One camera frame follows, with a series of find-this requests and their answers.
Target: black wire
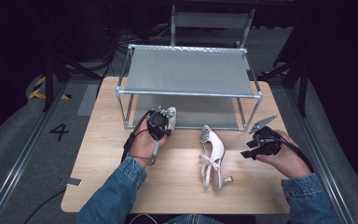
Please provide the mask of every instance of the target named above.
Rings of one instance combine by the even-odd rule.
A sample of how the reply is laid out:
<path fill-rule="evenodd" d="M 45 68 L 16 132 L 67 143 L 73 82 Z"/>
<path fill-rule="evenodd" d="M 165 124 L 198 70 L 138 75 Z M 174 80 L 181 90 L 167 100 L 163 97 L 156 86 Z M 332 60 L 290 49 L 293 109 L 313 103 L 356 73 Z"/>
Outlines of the black wire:
<path fill-rule="evenodd" d="M 119 58 L 121 60 L 121 63 L 124 65 L 124 60 L 122 58 L 120 58 L 116 53 L 115 53 L 116 57 Z"/>
<path fill-rule="evenodd" d="M 132 145 L 133 139 L 136 137 L 136 131 L 138 131 L 139 127 L 141 127 L 141 123 L 146 119 L 147 116 L 150 116 L 154 110 L 148 110 L 138 121 L 135 128 L 133 129 L 132 133 L 130 133 L 130 137 L 127 139 L 127 142 L 124 144 L 124 151 L 123 155 L 121 156 L 121 162 L 124 161 L 127 154 L 129 153 L 130 147 Z"/>
<path fill-rule="evenodd" d="M 110 70 L 112 70 L 112 77 L 115 76 L 115 70 L 113 70 L 113 61 L 110 63 Z"/>
<path fill-rule="evenodd" d="M 107 65 L 106 70 L 103 73 L 103 77 L 101 78 L 100 83 L 98 84 L 98 89 L 97 89 L 97 93 L 95 94 L 95 98 L 97 98 L 98 94 L 100 93 L 101 86 L 103 85 L 103 80 L 106 77 L 107 71 L 109 71 L 109 66 L 110 63 Z"/>
<path fill-rule="evenodd" d="M 96 70 L 100 70 L 104 67 L 106 67 L 108 64 L 110 64 L 112 61 L 113 61 L 113 57 L 109 57 L 111 59 L 109 59 L 108 61 L 106 61 L 105 63 L 101 63 L 101 64 L 98 64 L 98 65 L 95 65 L 95 66 L 92 66 L 92 67 L 87 67 L 88 70 L 90 71 L 96 71 Z M 78 73 L 82 73 L 81 71 L 75 69 L 75 68 L 66 68 L 70 73 L 75 73 L 75 74 L 78 74 Z"/>
<path fill-rule="evenodd" d="M 287 145 L 288 147 L 290 147 L 297 154 L 297 156 L 299 156 L 301 158 L 301 160 L 303 160 L 303 162 L 305 162 L 307 164 L 308 168 L 310 168 L 310 171 L 312 173 L 314 172 L 312 164 L 310 163 L 310 160 L 304 155 L 304 153 L 302 152 L 302 150 L 299 147 L 296 147 L 295 145 L 289 143 L 283 137 L 281 137 L 281 139 L 278 139 L 278 138 L 275 138 L 275 137 L 264 137 L 264 136 L 261 136 L 261 137 L 264 138 L 264 139 L 275 140 L 277 142 L 280 142 L 280 143 L 283 143 L 283 144 Z"/>
<path fill-rule="evenodd" d="M 42 8 L 45 10 L 45 12 L 46 12 L 46 14 L 47 14 L 47 16 L 48 16 L 48 19 L 49 19 L 51 25 L 53 26 L 53 28 L 54 28 L 54 30 L 55 30 L 57 36 L 58 36 L 59 39 L 61 40 L 62 45 L 63 45 L 63 47 L 65 48 L 66 52 L 68 53 L 68 55 L 69 55 L 74 61 L 76 61 L 75 57 L 72 56 L 71 52 L 70 52 L 69 49 L 67 48 L 67 46 L 66 46 L 66 44 L 65 44 L 65 41 L 63 40 L 62 35 L 61 35 L 60 32 L 58 31 L 57 26 L 56 26 L 55 23 L 54 23 L 54 20 L 51 18 L 51 15 L 50 15 L 50 13 L 48 12 L 48 9 L 47 9 L 47 7 L 46 7 L 46 5 L 45 5 L 45 3 L 44 3 L 44 0 L 40 0 L 40 3 L 41 3 L 41 5 L 42 5 Z"/>
<path fill-rule="evenodd" d="M 59 196 L 60 194 L 64 193 L 66 189 L 62 189 L 59 192 L 55 193 L 53 196 L 49 197 L 48 199 L 46 199 L 44 202 L 42 202 L 39 206 L 37 206 L 37 208 L 31 213 L 31 215 L 29 215 L 27 217 L 27 219 L 25 219 L 24 224 L 28 223 L 28 221 L 31 219 L 31 217 L 34 216 L 34 214 L 39 211 L 39 209 L 41 207 L 43 207 L 46 203 L 50 202 L 51 200 L 53 200 L 55 197 Z"/>
<path fill-rule="evenodd" d="M 142 133 L 142 132 L 144 132 L 144 131 L 148 131 L 148 129 L 143 129 L 143 130 L 141 130 L 140 132 L 136 133 L 136 134 L 134 135 L 134 137 L 138 136 L 140 133 Z"/>

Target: silver metal rod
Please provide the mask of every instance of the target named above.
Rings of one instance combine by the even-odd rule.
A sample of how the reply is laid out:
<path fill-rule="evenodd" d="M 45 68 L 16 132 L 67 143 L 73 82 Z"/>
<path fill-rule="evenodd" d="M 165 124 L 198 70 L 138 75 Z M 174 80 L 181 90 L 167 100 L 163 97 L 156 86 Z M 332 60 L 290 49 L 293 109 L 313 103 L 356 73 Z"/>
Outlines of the silver metal rod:
<path fill-rule="evenodd" d="M 145 50 L 168 50 L 183 52 L 203 52 L 203 53 L 248 53 L 247 49 L 222 49 L 207 47 L 179 47 L 179 46 L 157 46 L 157 45 L 129 45 L 129 49 L 145 49 Z"/>
<path fill-rule="evenodd" d="M 124 116 L 124 108 L 123 108 L 123 104 L 121 103 L 121 98 L 120 98 L 120 94 L 117 95 L 117 100 L 118 100 L 118 105 L 120 106 L 120 114 L 121 117 L 123 118 L 123 126 L 124 128 L 126 127 L 126 117 Z"/>
<path fill-rule="evenodd" d="M 129 59 L 129 57 L 130 57 L 130 52 L 131 52 L 131 51 L 130 51 L 130 47 L 129 47 L 128 50 L 127 50 L 126 59 L 125 59 L 125 61 L 124 61 L 124 63 L 123 63 L 123 69 L 121 70 L 120 78 L 118 79 L 117 91 L 120 90 L 121 81 L 123 80 L 124 73 L 125 73 L 125 71 L 126 71 L 125 68 L 127 67 L 128 59 Z"/>
<path fill-rule="evenodd" d="M 246 125 L 245 115 L 244 115 L 243 110 L 242 110 L 241 98 L 237 98 L 237 103 L 238 103 L 238 109 L 240 110 L 240 115 L 241 115 L 241 120 L 242 120 L 242 127 L 246 129 L 246 126 L 249 126 L 249 125 Z"/>
<path fill-rule="evenodd" d="M 0 188 L 0 214 L 5 208 L 8 199 L 11 196 L 14 188 L 16 188 L 17 183 L 20 180 L 20 177 L 25 170 L 25 167 L 28 164 L 28 161 L 31 159 L 32 154 L 35 150 L 35 145 L 38 142 L 42 131 L 44 130 L 46 123 L 48 122 L 48 118 L 51 116 L 52 111 L 54 110 L 55 105 L 57 104 L 60 97 L 63 95 L 66 89 L 67 83 L 59 83 L 57 90 L 54 94 L 55 101 L 52 102 L 49 110 L 45 113 L 42 113 L 42 116 L 39 118 L 39 121 L 36 123 L 36 126 L 31 133 L 27 143 L 25 144 L 20 156 L 17 158 L 15 164 L 11 168 L 10 172 L 7 175 L 7 178 Z"/>
<path fill-rule="evenodd" d="M 129 107 L 127 108 L 127 116 L 126 116 L 126 122 L 125 122 L 125 127 L 126 128 L 128 128 L 129 122 L 130 122 L 130 112 L 131 112 L 131 109 L 132 109 L 132 100 L 133 100 L 133 94 L 130 97 Z"/>
<path fill-rule="evenodd" d="M 263 100 L 263 98 L 260 98 L 260 99 L 257 100 L 257 103 L 255 103 L 255 108 L 253 109 L 252 114 L 251 114 L 251 116 L 249 117 L 248 122 L 246 123 L 246 126 L 244 127 L 244 128 L 245 128 L 245 131 L 248 130 L 249 125 L 251 124 L 252 119 L 253 119 L 253 117 L 255 116 L 255 111 L 257 110 L 257 108 L 258 108 L 258 106 L 260 105 L 260 103 L 261 103 L 262 100 Z"/>
<path fill-rule="evenodd" d="M 170 92 L 170 91 L 119 91 L 120 94 L 152 94 L 152 95 L 174 95 L 174 96 L 212 96 L 212 97 L 229 97 L 229 98 L 247 98 L 260 99 L 258 95 L 238 95 L 238 94 L 219 94 L 219 93 L 195 93 L 195 92 Z"/>
<path fill-rule="evenodd" d="M 127 129 L 133 129 L 135 128 L 135 125 L 128 125 L 126 127 Z M 177 125 L 175 126 L 175 129 L 186 129 L 186 130 L 201 130 L 202 126 L 199 127 L 194 127 L 194 126 L 181 126 L 181 125 Z M 214 130 L 222 130 L 222 131 L 246 131 L 245 129 L 243 129 L 242 127 L 238 127 L 238 128 L 222 128 L 222 127 L 213 127 Z"/>
<path fill-rule="evenodd" d="M 254 18 L 255 10 L 250 9 L 248 12 L 248 16 L 246 18 L 245 25 L 243 27 L 243 35 L 240 42 L 240 49 L 243 49 L 245 47 L 246 39 L 248 38 L 249 30 L 251 29 L 252 21 Z"/>
<path fill-rule="evenodd" d="M 176 7 L 175 5 L 172 6 L 172 12 L 171 12 L 171 46 L 176 45 L 176 19 L 175 19 L 175 13 L 176 13 Z"/>
<path fill-rule="evenodd" d="M 253 69 L 253 67 L 252 67 L 252 63 L 251 63 L 251 61 L 249 60 L 249 58 L 246 57 L 246 59 L 248 60 L 250 73 L 251 73 L 252 78 L 253 78 L 253 81 L 254 81 L 254 83 L 255 83 L 255 87 L 257 88 L 257 91 L 258 91 L 258 92 L 261 92 L 260 86 L 258 85 L 257 77 L 255 76 L 255 71 L 254 71 L 254 69 Z"/>

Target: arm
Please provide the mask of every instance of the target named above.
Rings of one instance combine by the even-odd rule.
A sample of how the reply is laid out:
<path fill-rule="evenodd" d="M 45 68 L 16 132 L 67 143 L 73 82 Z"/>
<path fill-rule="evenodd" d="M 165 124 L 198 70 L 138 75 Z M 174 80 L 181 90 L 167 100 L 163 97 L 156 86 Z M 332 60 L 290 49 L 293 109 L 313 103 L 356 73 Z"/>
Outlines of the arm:
<path fill-rule="evenodd" d="M 164 136 L 159 145 L 162 147 L 166 140 Z M 136 200 L 137 190 L 146 180 L 145 167 L 152 159 L 156 143 L 144 119 L 127 158 L 82 207 L 77 223 L 124 223 Z"/>
<path fill-rule="evenodd" d="M 124 223 L 145 179 L 145 169 L 127 157 L 82 207 L 77 223 Z"/>
<path fill-rule="evenodd" d="M 287 142 L 298 145 L 286 133 L 275 130 Z M 276 156 L 257 155 L 259 161 L 273 165 L 283 175 L 283 193 L 290 204 L 292 223 L 339 223 L 332 204 L 316 174 L 288 146 L 282 144 Z"/>
<path fill-rule="evenodd" d="M 291 223 L 339 223 L 316 174 L 282 181 Z"/>

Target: person's left hand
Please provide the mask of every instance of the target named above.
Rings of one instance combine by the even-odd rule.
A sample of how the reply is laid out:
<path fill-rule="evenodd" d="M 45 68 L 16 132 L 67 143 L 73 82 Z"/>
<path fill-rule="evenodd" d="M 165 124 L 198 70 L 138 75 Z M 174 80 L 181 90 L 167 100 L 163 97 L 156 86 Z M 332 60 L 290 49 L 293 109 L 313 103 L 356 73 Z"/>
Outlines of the person's left hand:
<path fill-rule="evenodd" d="M 155 140 L 147 130 L 147 121 L 149 118 L 144 119 L 139 129 L 136 132 L 136 137 L 133 140 L 132 146 L 128 155 L 133 157 L 135 161 L 146 167 L 152 161 L 153 151 L 155 149 L 157 140 Z M 159 148 L 162 148 L 167 142 L 167 135 L 164 135 L 159 140 Z"/>
<path fill-rule="evenodd" d="M 287 133 L 274 130 L 285 141 L 298 147 L 298 144 L 293 141 Z M 281 150 L 275 156 L 257 155 L 258 161 L 262 161 L 273 165 L 279 172 L 289 178 L 298 178 L 311 174 L 310 168 L 307 164 L 287 145 L 282 144 Z"/>

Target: metal frame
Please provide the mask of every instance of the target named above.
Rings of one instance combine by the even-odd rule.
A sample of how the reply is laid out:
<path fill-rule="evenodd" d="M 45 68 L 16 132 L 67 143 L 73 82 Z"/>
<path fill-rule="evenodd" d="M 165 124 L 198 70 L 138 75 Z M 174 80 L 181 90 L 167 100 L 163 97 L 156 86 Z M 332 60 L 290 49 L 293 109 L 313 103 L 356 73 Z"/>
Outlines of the metal frame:
<path fill-rule="evenodd" d="M 195 52 L 203 52 L 203 53 L 208 53 L 208 52 L 219 52 L 219 53 L 229 53 L 229 52 L 242 52 L 242 58 L 246 58 L 246 53 L 247 50 L 246 49 L 219 49 L 219 48 L 194 48 L 194 47 L 172 47 L 172 46 L 147 46 L 147 45 L 129 45 L 128 46 L 128 51 L 127 51 L 127 55 L 124 61 L 124 66 L 123 69 L 121 71 L 118 83 L 117 83 L 117 89 L 116 89 L 116 94 L 117 94 L 117 100 L 119 103 L 119 108 L 120 108 L 120 112 L 121 112 L 121 117 L 123 119 L 123 125 L 124 128 L 126 129 L 131 129 L 134 128 L 134 125 L 130 125 L 130 114 L 131 114 L 131 108 L 132 108 L 132 103 L 133 103 L 133 97 L 134 95 L 140 95 L 140 94 L 155 94 L 155 95 L 175 95 L 175 96 L 218 96 L 218 97 L 227 97 L 227 98 L 231 98 L 231 99 L 237 99 L 237 104 L 239 107 L 239 113 L 241 115 L 241 121 L 242 121 L 242 127 L 238 127 L 238 129 L 232 129 L 232 128 L 215 128 L 217 130 L 238 130 L 238 131 L 247 131 L 247 129 L 249 128 L 249 124 L 252 121 L 255 112 L 258 108 L 258 106 L 260 105 L 261 101 L 263 100 L 263 94 L 262 91 L 260 90 L 260 87 L 257 83 L 257 79 L 255 78 L 255 73 L 253 72 L 253 69 L 251 67 L 250 69 L 250 73 L 253 76 L 253 80 L 257 89 L 257 94 L 254 94 L 252 92 L 252 94 L 222 94 L 222 93 L 195 93 L 195 92 L 169 92 L 169 91 L 137 91 L 137 90 L 131 90 L 128 91 L 126 89 L 122 89 L 121 88 L 121 83 L 123 80 L 123 77 L 125 76 L 125 73 L 127 71 L 128 68 L 130 68 L 130 60 L 131 58 L 133 58 L 133 54 L 135 52 L 136 49 L 143 49 L 143 50 L 171 50 L 171 51 L 195 51 Z M 129 105 L 127 108 L 127 112 L 125 112 L 125 108 L 123 106 L 123 103 L 121 101 L 121 95 L 122 94 L 129 94 L 130 95 L 130 100 L 129 100 Z M 256 103 L 255 106 L 252 110 L 252 113 L 250 114 L 248 120 L 246 121 L 246 117 L 245 114 L 243 112 L 242 109 L 242 105 L 241 105 L 241 98 L 246 98 L 246 99 L 256 99 Z M 186 127 L 186 126 L 176 126 L 176 128 L 178 129 L 195 129 L 193 127 Z"/>
<path fill-rule="evenodd" d="M 171 12 L 171 46 L 176 45 L 176 27 L 207 27 L 242 29 L 241 42 L 238 48 L 243 49 L 251 29 L 255 9 L 248 13 L 205 13 L 205 12 L 178 12 L 176 6 L 172 6 Z"/>

